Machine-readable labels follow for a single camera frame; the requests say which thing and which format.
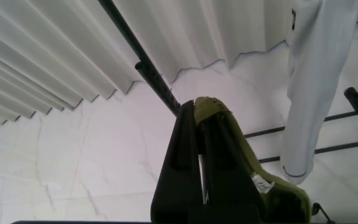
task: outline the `pleated curtain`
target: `pleated curtain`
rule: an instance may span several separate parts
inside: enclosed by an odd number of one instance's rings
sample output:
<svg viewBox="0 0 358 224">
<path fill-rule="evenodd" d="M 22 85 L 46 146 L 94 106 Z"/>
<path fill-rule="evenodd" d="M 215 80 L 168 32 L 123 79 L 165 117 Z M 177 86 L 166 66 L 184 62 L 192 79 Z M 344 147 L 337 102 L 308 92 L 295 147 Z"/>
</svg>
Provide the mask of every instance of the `pleated curtain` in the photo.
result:
<svg viewBox="0 0 358 224">
<path fill-rule="evenodd" d="M 159 72 L 291 42 L 291 1 L 114 0 Z M 139 61 L 97 1 L 0 0 L 0 124 L 82 99 L 108 99 L 142 80 Z"/>
</svg>

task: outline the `hanging clothing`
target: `hanging clothing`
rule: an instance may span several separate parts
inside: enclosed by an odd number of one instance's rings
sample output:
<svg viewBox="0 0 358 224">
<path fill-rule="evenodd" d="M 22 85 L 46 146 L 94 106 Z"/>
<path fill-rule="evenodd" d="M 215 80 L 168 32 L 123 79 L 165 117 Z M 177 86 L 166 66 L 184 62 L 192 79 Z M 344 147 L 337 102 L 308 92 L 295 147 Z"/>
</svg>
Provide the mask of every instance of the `hanging clothing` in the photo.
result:
<svg viewBox="0 0 358 224">
<path fill-rule="evenodd" d="M 291 107 L 280 156 L 293 184 L 302 183 L 313 169 L 318 134 L 349 53 L 357 12 L 355 0 L 294 3 L 288 60 Z"/>
</svg>

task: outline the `white sleeve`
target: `white sleeve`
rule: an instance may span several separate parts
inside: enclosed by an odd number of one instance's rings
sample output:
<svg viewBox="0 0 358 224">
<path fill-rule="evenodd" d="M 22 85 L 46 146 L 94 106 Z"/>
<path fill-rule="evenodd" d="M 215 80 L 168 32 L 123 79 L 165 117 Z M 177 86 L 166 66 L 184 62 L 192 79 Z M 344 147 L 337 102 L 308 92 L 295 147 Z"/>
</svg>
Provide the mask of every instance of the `white sleeve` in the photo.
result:
<svg viewBox="0 0 358 224">
<path fill-rule="evenodd" d="M 300 184 L 313 169 L 318 134 L 349 53 L 358 1 L 298 0 L 293 5 L 288 60 L 291 107 L 280 160 L 288 181 Z"/>
</svg>

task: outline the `clothing tag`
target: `clothing tag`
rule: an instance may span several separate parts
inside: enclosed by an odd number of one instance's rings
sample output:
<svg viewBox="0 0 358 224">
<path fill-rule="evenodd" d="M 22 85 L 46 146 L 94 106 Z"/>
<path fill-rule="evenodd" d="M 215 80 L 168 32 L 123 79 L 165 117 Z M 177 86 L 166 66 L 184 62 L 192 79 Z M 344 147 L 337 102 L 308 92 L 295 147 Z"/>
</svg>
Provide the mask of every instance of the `clothing tag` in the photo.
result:
<svg viewBox="0 0 358 224">
<path fill-rule="evenodd" d="M 259 174 L 252 174 L 252 181 L 256 186 L 256 189 L 259 193 L 267 194 L 269 190 L 274 186 L 274 182 L 271 184 L 268 183 L 265 179 L 263 179 Z"/>
</svg>

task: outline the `curtain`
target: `curtain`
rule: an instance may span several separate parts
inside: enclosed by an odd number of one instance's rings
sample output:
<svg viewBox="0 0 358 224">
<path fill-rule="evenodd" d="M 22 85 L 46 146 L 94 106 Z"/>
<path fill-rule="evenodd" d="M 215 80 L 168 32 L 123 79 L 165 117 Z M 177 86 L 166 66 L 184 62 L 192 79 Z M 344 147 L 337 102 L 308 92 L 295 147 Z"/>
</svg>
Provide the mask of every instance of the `curtain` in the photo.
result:
<svg viewBox="0 0 358 224">
<path fill-rule="evenodd" d="M 159 72 L 291 41 L 291 1 L 113 0 Z M 97 1 L 0 0 L 0 124 L 82 99 L 108 99 L 142 80 L 139 61 Z"/>
</svg>

